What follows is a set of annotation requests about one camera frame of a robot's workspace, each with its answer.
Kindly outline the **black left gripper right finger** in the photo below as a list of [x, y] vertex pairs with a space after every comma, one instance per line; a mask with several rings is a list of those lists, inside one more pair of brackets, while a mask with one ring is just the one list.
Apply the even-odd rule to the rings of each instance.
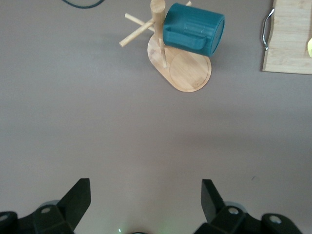
[[255, 219], [235, 205], [226, 205], [210, 179], [201, 182], [201, 206], [207, 222], [197, 234], [300, 234], [286, 216], [267, 213]]

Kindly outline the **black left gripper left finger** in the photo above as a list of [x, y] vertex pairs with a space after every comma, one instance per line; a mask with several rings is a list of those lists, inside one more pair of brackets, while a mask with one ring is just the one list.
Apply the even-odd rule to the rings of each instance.
[[0, 213], [2, 234], [73, 234], [91, 204], [90, 179], [81, 178], [57, 202], [18, 218], [14, 211]]

